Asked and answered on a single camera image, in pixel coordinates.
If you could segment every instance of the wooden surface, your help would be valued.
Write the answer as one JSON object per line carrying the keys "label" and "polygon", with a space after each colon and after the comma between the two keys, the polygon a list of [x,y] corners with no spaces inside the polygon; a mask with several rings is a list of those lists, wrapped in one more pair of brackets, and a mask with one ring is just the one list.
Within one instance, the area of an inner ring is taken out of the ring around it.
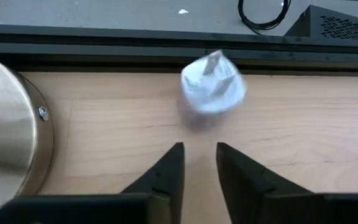
{"label": "wooden surface", "polygon": [[186,147],[182,223],[229,223],[216,143],[315,192],[358,192],[358,78],[248,75],[244,104],[190,131],[177,74],[25,73],[47,97],[55,156],[41,194],[118,193],[175,142]]}

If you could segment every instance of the white speck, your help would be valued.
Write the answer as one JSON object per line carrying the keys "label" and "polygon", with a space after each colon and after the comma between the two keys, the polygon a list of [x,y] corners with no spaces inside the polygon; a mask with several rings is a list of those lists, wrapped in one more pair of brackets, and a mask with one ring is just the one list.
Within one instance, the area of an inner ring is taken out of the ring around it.
{"label": "white speck", "polygon": [[180,9],[180,11],[178,12],[179,14],[186,14],[189,13],[186,9]]}

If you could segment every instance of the screw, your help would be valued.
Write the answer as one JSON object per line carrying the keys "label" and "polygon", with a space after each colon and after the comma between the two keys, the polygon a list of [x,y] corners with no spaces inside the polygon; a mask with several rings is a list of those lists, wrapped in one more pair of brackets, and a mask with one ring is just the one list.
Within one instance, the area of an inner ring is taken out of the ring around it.
{"label": "screw", "polygon": [[38,115],[40,116],[42,121],[49,120],[48,110],[46,108],[44,108],[43,106],[38,107]]}

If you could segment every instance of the gray surface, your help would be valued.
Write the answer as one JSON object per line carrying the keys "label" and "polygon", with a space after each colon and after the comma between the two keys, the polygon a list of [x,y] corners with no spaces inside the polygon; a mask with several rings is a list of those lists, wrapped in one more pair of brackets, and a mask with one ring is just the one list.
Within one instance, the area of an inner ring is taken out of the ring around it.
{"label": "gray surface", "polygon": [[[282,0],[244,0],[254,22],[267,22],[281,10]],[[268,35],[283,35],[310,5],[358,17],[358,1],[292,0],[285,20]],[[179,14],[186,9],[188,14]],[[237,0],[0,0],[6,24],[117,29],[180,30],[251,34],[241,23]]]}

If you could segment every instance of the metal disc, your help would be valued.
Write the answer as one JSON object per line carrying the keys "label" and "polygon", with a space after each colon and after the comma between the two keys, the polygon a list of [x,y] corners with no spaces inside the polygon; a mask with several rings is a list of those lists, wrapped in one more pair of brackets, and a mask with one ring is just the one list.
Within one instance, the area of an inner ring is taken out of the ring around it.
{"label": "metal disc", "polygon": [[38,191],[52,149],[52,120],[42,95],[0,64],[0,206]]}

